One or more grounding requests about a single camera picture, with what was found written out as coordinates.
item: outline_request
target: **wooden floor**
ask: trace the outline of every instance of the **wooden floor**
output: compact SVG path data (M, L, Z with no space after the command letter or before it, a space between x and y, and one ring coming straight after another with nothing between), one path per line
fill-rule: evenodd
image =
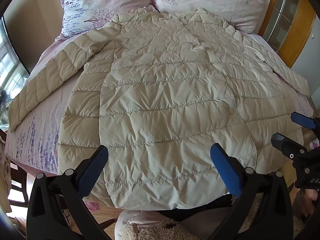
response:
M102 206L100 205L100 209L97 211L91 211L91 214L93 215L93 217L95 218L95 220L98 223L102 223L104 221L107 221L109 219L114 219L114 218L118 218L120 213L122 212L122 209L118 209L118 208L112 208L112 207L106 207L106 206ZM78 227L76 226L74 220L71 217L68 217L68 220L70 222L70 228L77 232L80 233ZM111 225L110 227L106 228L104 230L108 236L110 236L111 239L115 239L115 224Z

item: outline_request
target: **quilted stitching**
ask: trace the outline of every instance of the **quilted stitching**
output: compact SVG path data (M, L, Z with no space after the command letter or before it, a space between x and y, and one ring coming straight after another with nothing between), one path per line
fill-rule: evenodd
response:
M263 173L285 162L270 145L273 133L301 143L294 104L273 70L308 95L304 78L203 9L116 15L75 44L63 52L69 59L50 62L46 79L39 75L36 96L47 96L44 80L52 92L72 74L61 71L84 65L61 121L58 162L64 172L108 147L89 199L138 210L200 206L226 193L210 159L213 143ZM27 96L12 103L20 119Z

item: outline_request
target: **wall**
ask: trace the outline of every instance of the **wall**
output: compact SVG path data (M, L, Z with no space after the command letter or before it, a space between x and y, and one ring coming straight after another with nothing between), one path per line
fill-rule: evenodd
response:
M13 0L4 13L12 44L30 72L60 34L62 17L60 0Z
M310 95L317 109L320 108L320 20L316 16L311 34L292 70L308 80Z

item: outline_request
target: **blue gripper pad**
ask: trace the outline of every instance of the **blue gripper pad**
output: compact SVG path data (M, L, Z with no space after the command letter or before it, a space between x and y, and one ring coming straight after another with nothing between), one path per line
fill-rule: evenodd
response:
M303 114L299 114L297 112L293 112L291 114L291 121L307 128L309 130L316 128L314 120L312 120L311 118L309 118Z
M77 193L79 197L83 198L90 194L104 166L107 164L108 157L107 147L100 145L90 159L83 160L83 162L88 163L86 163L88 166L77 179Z
M240 198L242 192L241 178L228 161L229 156L219 143L215 143L211 146L210 157L229 192L237 198Z

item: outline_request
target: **screw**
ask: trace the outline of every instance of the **screw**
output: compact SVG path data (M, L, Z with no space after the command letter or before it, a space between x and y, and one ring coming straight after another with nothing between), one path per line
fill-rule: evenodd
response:
M73 174L73 169L67 169L64 174L66 174L67 176L72 175Z
M42 172L38 173L37 176L36 176L37 179L41 179L42 177L43 177L43 173Z
M276 175L277 175L279 178L281 178L281 177L283 176L281 171L277 171L277 172L276 172Z
M251 167L247 167L247 168L245 168L245 172L248 174L252 174L254 172L254 170Z

